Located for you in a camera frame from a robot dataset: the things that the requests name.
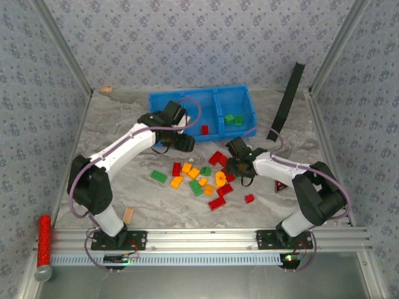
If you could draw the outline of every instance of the metal bracket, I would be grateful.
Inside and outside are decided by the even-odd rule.
[[[114,243],[110,243],[109,236],[103,232],[96,232],[93,235],[92,250],[122,250],[122,251],[132,251],[135,250],[135,245],[137,244],[137,250],[145,250],[147,244],[147,231],[145,230],[128,230],[126,241],[120,246],[120,248],[115,248]]]
[[[310,232],[303,232],[299,234],[295,239],[288,244],[283,246],[277,239],[276,230],[257,230],[256,231],[257,248],[259,250],[271,250],[271,249],[313,249],[313,241],[310,236]]]

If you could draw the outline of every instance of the red cylinder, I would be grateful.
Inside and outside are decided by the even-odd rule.
[[[50,265],[51,258],[51,217],[41,215],[39,218],[39,238],[37,242],[37,267]]]

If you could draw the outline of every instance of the blue plastic bin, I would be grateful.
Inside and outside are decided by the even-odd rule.
[[[256,126],[256,114],[246,85],[151,93],[148,99],[150,112],[163,110],[169,101],[177,102],[186,97],[195,98],[199,101],[203,111],[199,122],[185,131],[185,133],[194,136],[197,142],[230,140],[242,136]],[[196,105],[192,102],[183,102],[182,105],[186,108],[191,119],[195,120],[198,116]],[[244,125],[225,125],[224,116],[228,114],[242,115]],[[202,125],[208,125],[208,135],[201,135]],[[248,136],[255,134],[256,131],[252,131]]]

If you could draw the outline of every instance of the marble surface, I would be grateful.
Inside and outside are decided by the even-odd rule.
[[[302,92],[297,94],[291,112],[282,130],[284,148],[279,156],[301,163],[322,160],[308,106]],[[271,126],[281,102],[283,91],[251,90],[257,113],[258,125]],[[128,131],[137,118],[148,110],[148,94],[114,91],[109,97],[95,93],[90,103],[77,153],[90,156]],[[278,144],[266,140],[267,132],[259,130],[247,143],[253,148],[275,148]],[[211,155],[219,150],[228,154],[228,141],[197,143],[191,153],[170,150],[165,155],[144,151],[126,164],[112,180],[113,206],[120,217],[127,206],[135,212],[130,227],[180,228],[180,227],[274,227],[298,208],[292,189],[278,194],[274,181],[256,177],[249,187],[242,187],[240,180],[231,183],[234,192],[228,194],[226,205],[210,211],[208,202],[217,198],[205,194],[195,197],[185,178],[178,190],[169,186],[171,175],[165,184],[154,181],[150,173],[157,169],[171,173],[174,162],[189,162],[200,168],[209,166]],[[213,175],[221,166],[212,167]],[[246,204],[244,197],[254,194],[255,201]],[[69,211],[68,197],[61,200],[56,227],[90,227],[88,219],[76,219]]]

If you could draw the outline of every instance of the blue floral wallpaper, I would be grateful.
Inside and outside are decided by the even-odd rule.
[[[90,85],[309,86],[353,0],[47,0]]]
[[[317,98],[358,225],[399,298],[399,2],[372,1]]]
[[[28,0],[0,2],[0,298],[14,298],[86,99]]]

